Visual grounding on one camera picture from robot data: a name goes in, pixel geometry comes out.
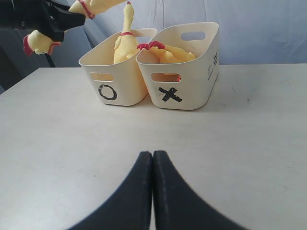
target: white table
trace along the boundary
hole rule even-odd
[[[79,68],[0,96],[0,229],[62,230],[100,206],[142,150],[253,230],[306,230],[307,64],[221,66],[208,104],[102,104]]]

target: white plastic bin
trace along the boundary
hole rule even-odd
[[[131,31],[135,37],[154,37],[154,28]],[[79,60],[95,92],[105,104],[131,106],[139,103],[148,93],[141,71],[132,58],[113,64],[114,45],[118,32],[90,50]]]
[[[160,31],[152,41],[176,46],[192,52],[196,59],[179,64],[159,64],[159,59],[143,49],[137,62],[155,106],[166,109],[193,110],[205,105],[209,99],[219,71],[219,25],[213,22],[175,25]],[[204,34],[202,40],[183,40]],[[181,77],[166,76],[177,73]]]

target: x symbol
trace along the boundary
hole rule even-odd
[[[168,99],[170,99],[170,98],[173,98],[176,102],[181,102],[182,101],[182,99],[180,97],[175,95],[177,90],[175,88],[173,88],[173,87],[169,91],[166,91],[165,89],[160,87],[159,91],[162,92],[162,93],[165,93],[165,96],[162,99],[164,102],[167,102]]]

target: rubber chicken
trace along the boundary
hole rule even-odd
[[[150,42],[149,44],[139,44],[138,49],[147,49],[154,53],[159,59],[160,64],[175,64],[183,63],[196,59],[196,56],[191,52],[186,52],[184,49],[164,45],[161,42]],[[177,73],[164,73],[164,75],[178,75]]]
[[[118,36],[114,46],[114,64],[123,62],[133,57],[137,52],[138,41],[131,33],[131,24],[134,18],[134,9],[128,1],[124,8],[123,31]]]
[[[125,0],[76,0],[69,12],[81,13],[87,19],[93,19],[95,15],[118,5]],[[53,47],[60,45],[60,42],[54,42],[49,37],[43,35],[37,30],[24,37],[24,51],[29,56],[32,52],[36,54],[51,54]]]

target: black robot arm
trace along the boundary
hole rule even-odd
[[[84,25],[83,14],[53,0],[0,0],[0,28],[38,30],[54,42],[68,29]]]

